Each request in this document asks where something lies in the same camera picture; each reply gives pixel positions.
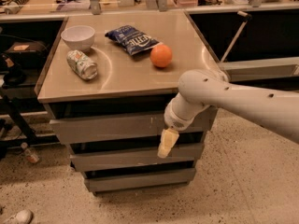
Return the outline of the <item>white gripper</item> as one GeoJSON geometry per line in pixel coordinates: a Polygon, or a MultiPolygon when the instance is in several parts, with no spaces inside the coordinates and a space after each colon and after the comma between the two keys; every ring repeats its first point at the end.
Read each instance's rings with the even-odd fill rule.
{"type": "Polygon", "coordinates": [[[158,146],[158,157],[166,158],[172,147],[179,138],[180,131],[186,130],[193,122],[193,119],[182,119],[173,111],[173,106],[169,103],[164,111],[164,123],[168,129],[163,129],[160,145],[158,146]]]}

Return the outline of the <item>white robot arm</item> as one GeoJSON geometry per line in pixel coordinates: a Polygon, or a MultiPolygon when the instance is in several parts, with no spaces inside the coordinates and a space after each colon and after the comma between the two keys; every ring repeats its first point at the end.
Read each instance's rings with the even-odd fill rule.
{"type": "Polygon", "coordinates": [[[190,70],[178,80],[178,94],[164,111],[158,156],[165,158],[194,118],[211,106],[225,109],[299,143],[299,93],[235,85],[211,70],[190,70]]]}

